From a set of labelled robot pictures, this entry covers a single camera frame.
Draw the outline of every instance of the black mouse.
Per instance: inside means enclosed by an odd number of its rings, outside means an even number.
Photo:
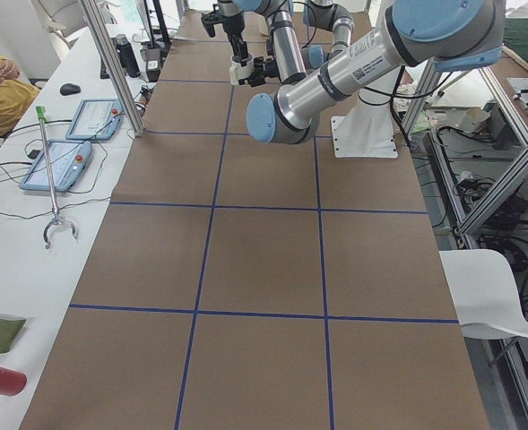
[[[60,93],[63,96],[70,96],[71,94],[78,94],[81,92],[81,87],[74,83],[66,83],[60,87]]]

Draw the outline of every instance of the white table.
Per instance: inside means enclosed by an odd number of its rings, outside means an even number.
[[[121,32],[117,26],[108,30],[111,36]],[[72,119],[82,99],[115,98],[111,81],[101,80],[99,71],[100,56],[86,30],[17,127],[38,122],[34,109],[37,105],[46,107],[48,120]],[[145,84],[138,78],[127,80],[133,95]],[[61,96],[59,89],[66,82],[79,84],[81,93]],[[67,127],[67,123],[48,125],[48,138],[64,139]],[[60,206],[110,196],[132,145],[134,135],[129,129],[127,118],[123,118],[113,138],[102,143],[108,158],[94,190],[86,194],[59,194]],[[39,137],[38,127],[16,132],[1,147],[0,163],[30,161],[24,147]],[[29,150],[40,146],[40,142],[34,142]],[[104,155],[99,145],[93,146],[91,163],[74,190],[91,188]],[[5,168],[18,176],[26,173],[28,167]],[[6,178],[0,168],[0,180]],[[64,210],[63,215],[78,227],[78,241],[74,241],[70,228],[51,228],[49,250],[45,249],[42,232],[52,218],[51,213],[32,220],[0,215],[0,316],[27,319],[12,350],[0,355],[0,366],[19,370],[28,377],[23,392],[14,397],[0,396],[0,430],[18,428],[26,413],[107,207],[108,202],[93,202]],[[48,193],[25,193],[13,181],[0,184],[1,212],[30,216],[50,210]]]

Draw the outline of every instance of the brown table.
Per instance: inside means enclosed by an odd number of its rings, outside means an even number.
[[[336,159],[353,98],[252,141],[278,85],[232,88],[197,13],[179,34],[21,429],[489,428],[409,152]]]

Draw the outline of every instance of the chair seat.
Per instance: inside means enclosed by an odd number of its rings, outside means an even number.
[[[515,277],[504,255],[489,249],[441,251],[463,336],[528,338]]]

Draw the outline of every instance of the robotic arm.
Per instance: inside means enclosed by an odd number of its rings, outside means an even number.
[[[344,46],[344,27],[340,36],[335,31],[329,61],[301,79],[305,66],[289,11],[277,11],[276,0],[233,1],[240,9],[266,17],[276,58],[281,59],[280,89],[272,95],[257,94],[247,107],[247,129],[260,142],[306,141],[316,132],[323,110],[397,66],[414,66],[434,57],[440,72],[470,70],[497,62],[502,48],[505,0],[395,0],[381,27],[349,47]],[[333,11],[330,0],[312,3]],[[307,19],[319,28],[326,25],[323,15],[307,13]],[[345,17],[339,21],[340,27],[345,25]]]

